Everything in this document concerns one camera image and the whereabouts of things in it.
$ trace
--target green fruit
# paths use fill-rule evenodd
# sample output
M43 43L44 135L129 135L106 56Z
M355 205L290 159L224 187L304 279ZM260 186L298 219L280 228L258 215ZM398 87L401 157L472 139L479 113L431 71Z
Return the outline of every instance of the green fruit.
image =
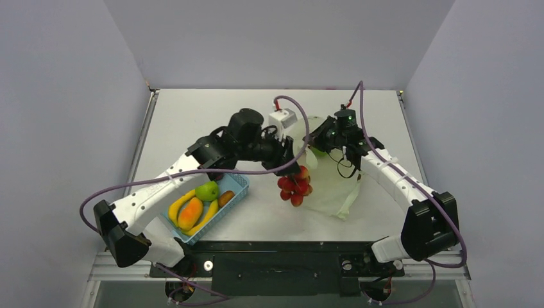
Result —
M219 186L214 181L197 187L194 192L196 197L202 201L214 201L219 196Z
M312 150L312 152L314 152L314 155L317 156L317 157L324 157L324 156L327 155L325 152L320 151L320 150L318 150L316 148L313 148L313 147L310 148L310 150Z

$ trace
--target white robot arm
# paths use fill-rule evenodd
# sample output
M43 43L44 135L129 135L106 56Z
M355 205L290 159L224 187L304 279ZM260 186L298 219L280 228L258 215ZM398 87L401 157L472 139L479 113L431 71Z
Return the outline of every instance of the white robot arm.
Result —
M180 243L159 220L160 213L186 192L220 176L217 173L191 173L197 169L233 169L239 160L259 161L271 170L293 159L293 140L278 139L262 129L260 113L244 108L210 135L199 138L176 162L158 178L169 180L133 191L130 195L94 206L96 226L119 267L131 266L139 260L174 266L184 256ZM278 176L300 172L298 164L275 172ZM150 232L153 225L155 232Z

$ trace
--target mango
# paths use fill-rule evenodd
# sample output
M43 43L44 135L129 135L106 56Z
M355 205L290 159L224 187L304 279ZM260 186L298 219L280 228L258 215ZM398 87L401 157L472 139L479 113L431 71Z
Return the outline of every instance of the mango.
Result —
M187 206L183 208L178 216L178 225L180 229L184 231L190 230L197 222L198 218L200 218L200 215L202 215L203 209L204 205L197 197L189 200Z

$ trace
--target green apple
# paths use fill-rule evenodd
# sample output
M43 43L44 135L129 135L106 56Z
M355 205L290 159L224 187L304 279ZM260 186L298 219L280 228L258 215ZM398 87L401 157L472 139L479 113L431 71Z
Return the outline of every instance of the green apple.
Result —
M201 201L214 201L219 196L219 186L214 181L197 187L194 192Z

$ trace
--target blue plastic basket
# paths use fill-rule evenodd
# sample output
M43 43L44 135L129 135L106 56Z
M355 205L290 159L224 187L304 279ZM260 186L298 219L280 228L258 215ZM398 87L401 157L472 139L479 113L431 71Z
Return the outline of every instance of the blue plastic basket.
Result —
M168 219L168 211L165 211L162 213L162 215L166 218L168 223L172 226L172 233L175 237L179 237L185 244L193 245L196 243L201 237L208 232L213 226L225 215L227 215L230 210L236 205L236 203L240 202L247 194L248 189L250 187L250 181L246 176L243 175L233 175L230 173L226 173L222 179L217 181L217 184L219 185L219 195L221 196L225 191L233 191L234 197L222 208L219 209L219 212L210 219L204 225L198 232L196 232L193 236L187 236L182 233L182 231L174 224L170 219ZM208 212L208 208L210 207L210 202L204 202L204 209L202 211L202 215L200 216L199 220L196 222L196 224L200 223L200 221L204 218L205 214Z

